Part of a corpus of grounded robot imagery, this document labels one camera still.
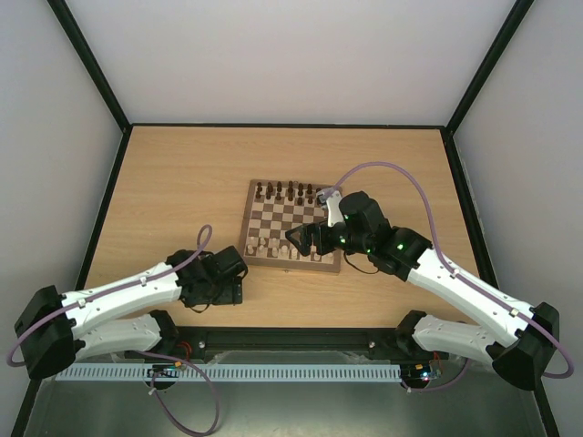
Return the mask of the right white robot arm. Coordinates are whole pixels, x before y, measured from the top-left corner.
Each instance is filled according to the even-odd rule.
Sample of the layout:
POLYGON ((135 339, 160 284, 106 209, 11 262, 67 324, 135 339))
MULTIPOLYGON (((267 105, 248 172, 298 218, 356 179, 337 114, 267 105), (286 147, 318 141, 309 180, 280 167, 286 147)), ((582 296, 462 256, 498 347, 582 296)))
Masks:
POLYGON ((441 255, 429 239, 391 226, 378 203, 362 191, 326 199, 329 217, 286 231, 302 254, 336 250, 363 254, 382 273, 428 290, 473 320, 468 325, 412 310, 395 332, 410 357, 443 351, 491 367, 503 380, 533 391, 559 338, 559 313, 546 302, 533 306, 490 286, 441 255))

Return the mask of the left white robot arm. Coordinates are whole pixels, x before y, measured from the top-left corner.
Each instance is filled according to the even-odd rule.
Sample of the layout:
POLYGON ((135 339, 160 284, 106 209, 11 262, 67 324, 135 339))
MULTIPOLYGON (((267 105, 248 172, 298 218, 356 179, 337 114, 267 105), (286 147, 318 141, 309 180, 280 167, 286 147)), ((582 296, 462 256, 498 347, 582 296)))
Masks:
POLYGON ((179 250, 136 275, 89 290, 38 290, 15 323, 28 376, 41 380, 75 361, 117 351, 168 353, 178 333, 160 304, 237 305, 248 267, 229 246, 179 250))

